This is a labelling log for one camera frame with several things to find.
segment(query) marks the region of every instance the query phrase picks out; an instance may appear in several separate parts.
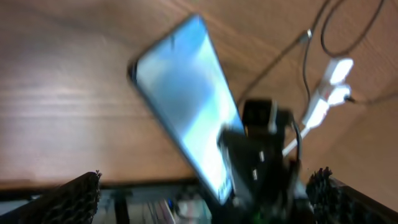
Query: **smartphone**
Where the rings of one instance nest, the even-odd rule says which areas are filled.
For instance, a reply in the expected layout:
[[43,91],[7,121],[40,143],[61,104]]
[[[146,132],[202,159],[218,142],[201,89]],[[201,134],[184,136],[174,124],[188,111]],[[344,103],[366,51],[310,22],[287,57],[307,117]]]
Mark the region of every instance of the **smartphone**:
[[232,189],[217,146],[223,127],[244,132],[203,19],[194,15],[141,55],[132,82],[210,194]]

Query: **wooden table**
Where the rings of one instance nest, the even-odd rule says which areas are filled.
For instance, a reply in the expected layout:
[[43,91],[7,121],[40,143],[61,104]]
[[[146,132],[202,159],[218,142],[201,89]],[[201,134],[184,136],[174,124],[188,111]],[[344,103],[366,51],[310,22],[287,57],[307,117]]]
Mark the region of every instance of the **wooden table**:
[[[126,80],[128,61],[199,12],[237,97],[299,32],[308,29],[321,4],[312,0],[0,0],[0,189],[61,184],[96,169],[107,183],[193,177]],[[377,1],[350,4],[360,10],[348,6],[340,12],[334,21],[338,25],[331,25],[328,32],[331,47],[350,42]],[[387,44],[398,39],[396,29],[390,29],[396,25],[390,20],[395,13],[393,7],[385,7],[377,27],[352,55],[361,66],[355,66],[348,81],[360,97],[378,94],[396,69],[390,62],[397,59],[397,51]],[[300,74],[302,52],[303,47],[297,47],[251,95],[274,98],[301,117],[307,101]],[[311,89],[328,60],[316,41],[308,58]],[[317,133],[310,134],[304,169],[364,110],[350,105],[336,109]]]

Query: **brown wooden surface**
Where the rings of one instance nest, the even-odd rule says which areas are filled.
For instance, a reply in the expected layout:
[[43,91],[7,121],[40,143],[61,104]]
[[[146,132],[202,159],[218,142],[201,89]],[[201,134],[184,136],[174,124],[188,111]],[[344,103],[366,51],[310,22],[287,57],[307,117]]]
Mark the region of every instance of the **brown wooden surface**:
[[[312,0],[0,0],[0,188],[59,184],[96,169],[104,182],[193,177],[128,84],[128,61],[198,12],[206,20],[237,97],[299,32],[308,29],[321,4]],[[377,0],[346,2],[329,26],[328,45],[338,50],[351,43],[377,4]],[[358,98],[377,97],[396,78],[397,27],[397,7],[386,1],[374,27],[350,55],[355,65],[348,82]],[[273,98],[301,117],[306,104],[302,54],[303,46],[298,46],[251,96]],[[328,61],[318,31],[308,58],[311,88]],[[361,143],[361,133],[352,131],[352,126],[367,110],[357,105],[333,108],[322,126],[304,140],[303,169],[323,166],[320,158],[333,154],[347,132],[352,144]],[[396,116],[391,119],[397,122]],[[384,131],[374,133],[375,138]]]

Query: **white power strip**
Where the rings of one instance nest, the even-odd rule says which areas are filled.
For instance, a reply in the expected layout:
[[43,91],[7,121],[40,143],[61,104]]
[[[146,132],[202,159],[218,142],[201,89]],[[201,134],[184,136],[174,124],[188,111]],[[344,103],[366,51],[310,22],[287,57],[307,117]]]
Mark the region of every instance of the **white power strip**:
[[[351,71],[354,61],[351,58],[334,58],[330,60],[321,83],[315,90],[308,104],[307,112],[302,123],[305,125],[300,135],[304,138],[311,129],[318,127],[325,119],[328,110],[332,106],[341,105],[345,98],[350,96],[351,88],[344,83],[345,78]],[[282,151],[286,156],[297,145],[294,139]]]

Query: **black textured object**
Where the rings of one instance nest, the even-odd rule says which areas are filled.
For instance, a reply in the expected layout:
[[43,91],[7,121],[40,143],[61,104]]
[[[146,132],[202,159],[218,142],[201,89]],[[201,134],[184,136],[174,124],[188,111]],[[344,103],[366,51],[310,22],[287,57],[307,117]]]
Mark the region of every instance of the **black textured object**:
[[88,172],[0,216],[0,223],[91,223],[100,200],[101,174]]
[[398,223],[398,213],[332,179],[327,167],[314,173],[307,184],[307,195],[318,224]]

